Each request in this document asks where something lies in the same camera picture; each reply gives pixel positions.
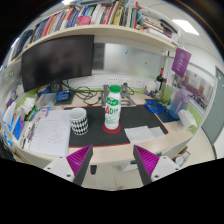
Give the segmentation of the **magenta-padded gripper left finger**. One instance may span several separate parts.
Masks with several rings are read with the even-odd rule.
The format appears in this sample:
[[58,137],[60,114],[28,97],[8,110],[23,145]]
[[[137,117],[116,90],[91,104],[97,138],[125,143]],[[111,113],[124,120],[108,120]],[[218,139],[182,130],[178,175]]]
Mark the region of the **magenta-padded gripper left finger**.
[[67,157],[58,157],[44,170],[81,186],[93,155],[93,146],[88,145]]

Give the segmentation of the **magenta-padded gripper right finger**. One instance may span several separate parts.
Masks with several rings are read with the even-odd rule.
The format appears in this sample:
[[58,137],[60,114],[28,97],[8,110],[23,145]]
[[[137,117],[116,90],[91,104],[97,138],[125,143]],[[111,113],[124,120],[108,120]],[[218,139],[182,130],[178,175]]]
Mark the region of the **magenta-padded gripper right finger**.
[[169,157],[157,156],[137,145],[133,147],[133,156],[144,185],[180,170],[180,167]]

